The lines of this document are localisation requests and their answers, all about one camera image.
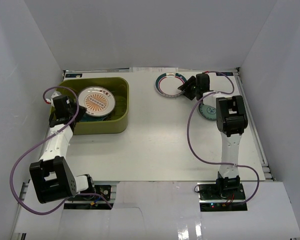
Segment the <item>teal scalloped plate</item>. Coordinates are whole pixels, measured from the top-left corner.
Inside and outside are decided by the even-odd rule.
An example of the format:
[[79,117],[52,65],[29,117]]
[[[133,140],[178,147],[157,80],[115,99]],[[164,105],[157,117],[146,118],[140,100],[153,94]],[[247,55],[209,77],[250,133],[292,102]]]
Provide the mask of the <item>teal scalloped plate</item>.
[[91,116],[85,113],[79,120],[78,122],[102,122],[107,119],[108,115],[105,116]]

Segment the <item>white plate with orange pattern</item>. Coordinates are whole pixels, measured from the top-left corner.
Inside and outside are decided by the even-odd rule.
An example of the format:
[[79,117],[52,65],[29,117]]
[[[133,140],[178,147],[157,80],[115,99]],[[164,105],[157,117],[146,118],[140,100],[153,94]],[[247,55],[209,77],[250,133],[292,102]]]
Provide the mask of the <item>white plate with orange pattern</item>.
[[86,113],[89,116],[104,117],[114,110],[116,99],[108,89],[100,86],[91,86],[79,93],[78,103],[86,108]]

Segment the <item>white plate with teal rim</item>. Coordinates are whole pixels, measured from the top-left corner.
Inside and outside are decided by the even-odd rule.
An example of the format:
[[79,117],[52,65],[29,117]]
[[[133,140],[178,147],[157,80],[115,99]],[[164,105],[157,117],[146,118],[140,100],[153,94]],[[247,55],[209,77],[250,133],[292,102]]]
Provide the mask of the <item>white plate with teal rim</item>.
[[161,96],[175,99],[184,94],[178,87],[186,82],[186,78],[180,73],[163,73],[155,80],[154,88]]

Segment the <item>small green blue patterned plate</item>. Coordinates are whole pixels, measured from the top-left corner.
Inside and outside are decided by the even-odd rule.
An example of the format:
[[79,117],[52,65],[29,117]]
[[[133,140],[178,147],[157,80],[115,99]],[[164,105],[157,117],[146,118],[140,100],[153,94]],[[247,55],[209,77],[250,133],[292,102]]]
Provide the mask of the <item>small green blue patterned plate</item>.
[[204,104],[201,100],[198,105],[198,111],[203,118],[209,121],[216,121],[217,119],[217,110],[214,106]]

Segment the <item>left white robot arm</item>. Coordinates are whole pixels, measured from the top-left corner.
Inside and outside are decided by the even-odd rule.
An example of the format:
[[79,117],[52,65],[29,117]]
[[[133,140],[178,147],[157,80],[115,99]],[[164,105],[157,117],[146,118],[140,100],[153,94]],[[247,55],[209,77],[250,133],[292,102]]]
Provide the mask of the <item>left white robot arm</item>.
[[86,113],[73,99],[55,91],[51,96],[54,110],[49,116],[50,139],[44,145],[39,161],[30,164],[29,172],[38,201],[42,204],[72,198],[80,194],[89,200],[96,187],[89,174],[74,176],[66,162],[67,150],[76,123]]

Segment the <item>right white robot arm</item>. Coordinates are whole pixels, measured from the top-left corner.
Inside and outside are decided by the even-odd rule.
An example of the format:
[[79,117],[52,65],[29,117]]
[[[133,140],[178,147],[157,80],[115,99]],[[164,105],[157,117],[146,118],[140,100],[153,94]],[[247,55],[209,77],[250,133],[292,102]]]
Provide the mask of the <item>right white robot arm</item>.
[[239,147],[242,135],[248,126],[248,117],[241,95],[233,95],[235,86],[232,81],[231,91],[213,91],[210,89],[208,71],[190,77],[177,89],[190,100],[207,103],[216,111],[216,126],[221,135],[221,162],[217,173],[216,195],[226,200],[240,187],[238,170]]

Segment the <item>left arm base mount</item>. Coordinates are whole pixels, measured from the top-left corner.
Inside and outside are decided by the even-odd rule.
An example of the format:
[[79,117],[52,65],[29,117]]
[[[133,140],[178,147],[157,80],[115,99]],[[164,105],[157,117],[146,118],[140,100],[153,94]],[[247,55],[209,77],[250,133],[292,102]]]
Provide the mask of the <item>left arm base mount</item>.
[[117,187],[102,184],[95,185],[94,189],[95,193],[106,199],[111,206],[98,195],[77,195],[66,201],[63,208],[65,210],[111,210],[115,202]]

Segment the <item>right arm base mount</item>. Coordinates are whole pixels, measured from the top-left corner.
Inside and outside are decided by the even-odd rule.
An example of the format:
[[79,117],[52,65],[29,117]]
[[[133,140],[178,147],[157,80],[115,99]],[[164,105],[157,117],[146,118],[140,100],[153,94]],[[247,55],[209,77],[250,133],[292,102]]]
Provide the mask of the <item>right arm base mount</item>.
[[219,193],[215,183],[197,184],[193,191],[198,194],[200,211],[207,212],[245,212],[248,210],[243,185],[226,193]]

